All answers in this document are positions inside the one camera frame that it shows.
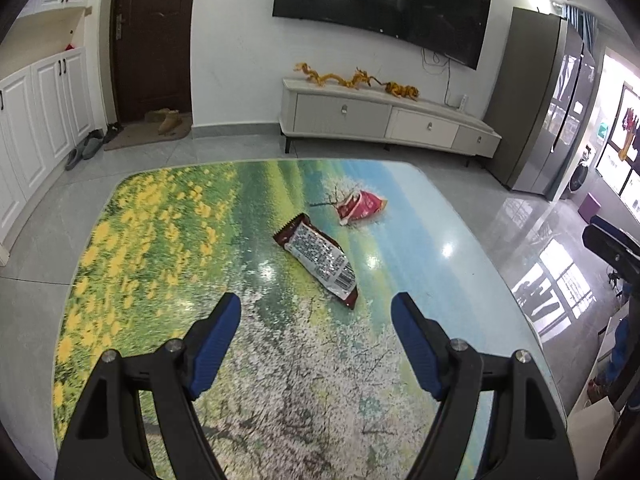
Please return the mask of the blue white sleeve forearm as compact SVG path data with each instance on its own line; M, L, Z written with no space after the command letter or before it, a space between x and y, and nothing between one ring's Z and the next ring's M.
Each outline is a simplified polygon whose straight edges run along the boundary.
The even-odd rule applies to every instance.
M625 316L615 330L615 344L604 370L588 382L587 396L592 404L608 395L608 387L622 371L631 350L629 316Z

